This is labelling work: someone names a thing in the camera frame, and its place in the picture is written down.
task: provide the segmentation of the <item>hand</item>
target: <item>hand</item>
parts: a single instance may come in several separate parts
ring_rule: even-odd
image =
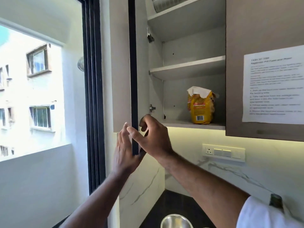
[[[146,114],[140,121],[141,131],[148,128],[146,136],[142,136],[136,129],[129,126],[127,128],[131,137],[156,160],[173,153],[169,139],[168,129],[158,122],[150,114]]]
[[[113,172],[129,177],[141,163],[146,152],[141,151],[139,155],[132,156],[132,144],[127,131],[128,124],[117,135],[117,144],[113,160]]]

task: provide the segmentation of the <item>white building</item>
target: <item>white building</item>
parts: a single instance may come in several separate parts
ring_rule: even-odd
[[[61,48],[9,30],[0,46],[0,157],[64,140]]]

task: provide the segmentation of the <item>white paper label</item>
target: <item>white paper label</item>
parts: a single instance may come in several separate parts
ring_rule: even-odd
[[[304,124],[304,45],[244,56],[243,122]]]

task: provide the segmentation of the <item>yellow bag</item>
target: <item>yellow bag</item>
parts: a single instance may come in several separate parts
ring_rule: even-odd
[[[213,119],[215,94],[211,90],[192,86],[188,91],[188,110],[196,124],[209,124]]]

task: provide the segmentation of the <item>cabinet shelf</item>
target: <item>cabinet shelf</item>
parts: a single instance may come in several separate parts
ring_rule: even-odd
[[[225,124],[210,123],[207,125],[193,124],[190,121],[180,120],[163,120],[161,123],[166,127],[180,127],[180,128],[194,128],[194,129],[208,129],[208,130],[225,130]]]
[[[225,0],[188,0],[148,18],[164,42],[225,25]]]
[[[177,65],[164,66],[150,70],[150,73],[161,80],[177,80],[197,77],[204,74],[220,74],[225,72],[225,56],[207,58]]]

